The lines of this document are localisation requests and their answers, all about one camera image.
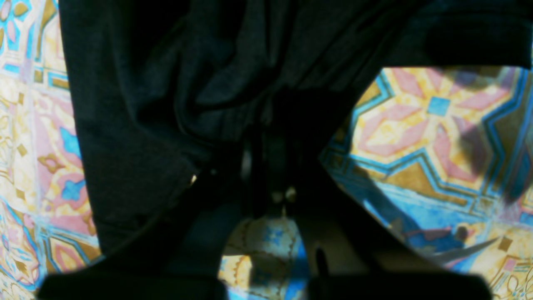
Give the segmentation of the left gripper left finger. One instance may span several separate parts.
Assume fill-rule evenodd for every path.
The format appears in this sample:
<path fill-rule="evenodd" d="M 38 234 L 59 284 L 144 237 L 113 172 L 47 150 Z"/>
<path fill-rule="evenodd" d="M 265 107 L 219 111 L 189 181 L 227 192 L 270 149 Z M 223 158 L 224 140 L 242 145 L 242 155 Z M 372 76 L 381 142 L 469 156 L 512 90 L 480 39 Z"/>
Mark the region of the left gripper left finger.
<path fill-rule="evenodd" d="M 37 298 L 227 300 L 219 266 L 236 227 L 261 211 L 253 200 L 252 182 L 262 154 L 261 135 L 249 135 L 106 258 L 46 277 Z"/>

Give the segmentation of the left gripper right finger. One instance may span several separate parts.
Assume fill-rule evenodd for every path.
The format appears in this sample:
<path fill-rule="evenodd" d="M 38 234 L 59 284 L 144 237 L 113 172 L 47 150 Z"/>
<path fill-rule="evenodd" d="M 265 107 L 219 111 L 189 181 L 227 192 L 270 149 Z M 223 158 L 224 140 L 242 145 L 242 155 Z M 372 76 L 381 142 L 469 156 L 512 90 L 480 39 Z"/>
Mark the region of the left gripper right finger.
<path fill-rule="evenodd" d="M 311 278 L 305 300 L 490 300 L 485 281 L 409 249 L 328 175 L 301 141 L 265 129 L 269 213 L 294 221 Z"/>

